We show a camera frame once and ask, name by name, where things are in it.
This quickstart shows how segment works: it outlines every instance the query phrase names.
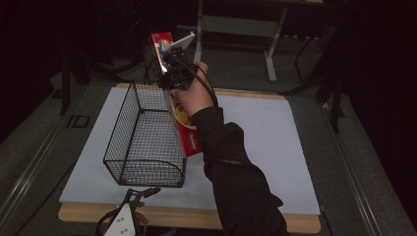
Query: gray floor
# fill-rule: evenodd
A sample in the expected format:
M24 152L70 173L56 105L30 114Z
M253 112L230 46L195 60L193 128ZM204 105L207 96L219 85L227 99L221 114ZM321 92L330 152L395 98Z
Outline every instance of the gray floor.
M209 64L208 76L215 88L278 93L300 84L293 60L302 43L296 38L279 41L273 56L278 76L274 84L268 81L262 51L205 48L203 61ZM314 68L320 56L314 41L300 58L303 76ZM126 79L141 79L143 73L141 67L121 75ZM59 78L57 75L51 79L57 87ZM34 158L45 156L39 163L40 171L34 173L36 178L27 186L26 196L16 200L16 212L10 214L3 235L17 235L19 230L19 235L94 234L94 224L60 221L58 199L69 176L66 171L77 161L101 105L114 85L99 76L89 86L73 83L73 103L65 116L58 115L60 100L48 98L1 144L2 203L27 165ZM339 119L340 134L337 135L328 124L328 111L314 100L316 90L310 88L287 99L319 204L326 210L320 217L322 230L317 235L331 235L330 231L337 236L416 235L348 97L342 98L345 118ZM69 128L66 126L71 115L89 116L91 120L86 128ZM56 127L61 129L55 134ZM168 229L150 227L148 231L149 235L162 235ZM221 232L178 229L175 235L221 235Z

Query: black jacket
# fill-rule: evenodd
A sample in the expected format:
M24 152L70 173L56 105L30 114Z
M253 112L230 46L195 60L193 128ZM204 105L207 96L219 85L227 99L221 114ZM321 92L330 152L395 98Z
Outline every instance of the black jacket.
M215 203L226 235L289 235L263 172L253 165L244 147L243 130L224 124L223 110L209 107L193 117L205 155Z

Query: mesh basket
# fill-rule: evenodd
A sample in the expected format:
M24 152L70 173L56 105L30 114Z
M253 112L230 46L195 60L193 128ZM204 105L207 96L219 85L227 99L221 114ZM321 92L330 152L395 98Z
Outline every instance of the mesh basket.
M186 159L161 89L129 85L103 161L119 185L182 187Z

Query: black wire basket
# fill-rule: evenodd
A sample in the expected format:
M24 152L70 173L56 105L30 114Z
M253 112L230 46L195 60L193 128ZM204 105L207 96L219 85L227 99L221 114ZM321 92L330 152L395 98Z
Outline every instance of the black wire basket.
M186 159L170 119L158 86L129 84L103 159L119 185L183 186Z

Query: person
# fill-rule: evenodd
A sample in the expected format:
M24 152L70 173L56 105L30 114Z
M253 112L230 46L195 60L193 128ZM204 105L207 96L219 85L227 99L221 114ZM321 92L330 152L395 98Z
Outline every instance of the person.
M197 75L209 85L208 65L197 65ZM171 94L180 100L197 127L204 171L212 182L224 233L290 235L278 209L281 199L270 192L265 175L245 151L244 131L235 123L224 124L223 109L214 106L208 90L196 78L187 90L172 89Z

